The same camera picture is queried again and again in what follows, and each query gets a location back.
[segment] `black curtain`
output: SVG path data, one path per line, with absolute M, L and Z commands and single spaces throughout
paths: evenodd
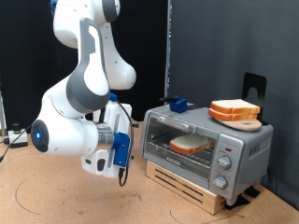
M 166 0 L 121 0 L 121 14 L 112 22 L 115 45 L 137 73 L 128 91 L 114 91 L 130 104 L 133 118 L 164 95 L 167 37 Z M 50 0 L 0 2 L 0 76 L 7 128 L 29 126 L 38 116 L 44 92 L 72 73 L 78 52 L 56 40 Z
M 210 107 L 240 99 L 245 73 L 266 77 L 263 120 L 274 135 L 262 183 L 299 209 L 299 2 L 172 3 L 169 94 Z

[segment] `toast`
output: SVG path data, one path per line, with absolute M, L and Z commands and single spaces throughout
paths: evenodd
M 211 109 L 222 114 L 259 114 L 261 108 L 243 100 L 213 101 Z
M 208 114 L 214 119 L 221 119 L 226 121 L 241 119 L 257 119 L 258 117 L 258 114 L 223 114 L 213 109 L 209 109 Z
M 196 133 L 188 133 L 170 141 L 169 146 L 182 154 L 193 154 L 207 148 L 213 148 L 214 143 Z

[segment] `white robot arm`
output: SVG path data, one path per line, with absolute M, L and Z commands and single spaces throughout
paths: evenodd
M 82 167 L 95 175 L 118 177 L 130 162 L 127 135 L 129 105 L 110 99 L 110 87 L 127 90 L 135 84 L 135 70 L 116 51 L 110 22 L 120 13 L 119 0 L 59 0 L 53 30 L 69 48 L 78 49 L 74 72 L 46 91 L 32 125 L 35 147 L 46 154 L 80 155 Z M 88 121 L 85 115 L 104 121 Z

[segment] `wooden table surface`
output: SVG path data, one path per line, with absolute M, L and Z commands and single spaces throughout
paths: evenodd
M 118 179 L 85 172 L 80 156 L 45 155 L 31 139 L 29 147 L 10 149 L 0 163 L 0 223 L 299 223 L 298 211 L 261 185 L 256 199 L 246 196 L 250 204 L 210 215 L 146 177 L 140 134 L 141 127 L 123 188 Z

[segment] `wooden platform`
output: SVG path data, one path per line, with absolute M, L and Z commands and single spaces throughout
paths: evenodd
M 211 215 L 218 213 L 225 203 L 225 198 L 207 189 L 201 188 L 150 161 L 147 162 L 147 176 L 159 184 L 171 189 L 176 194 L 205 209 Z

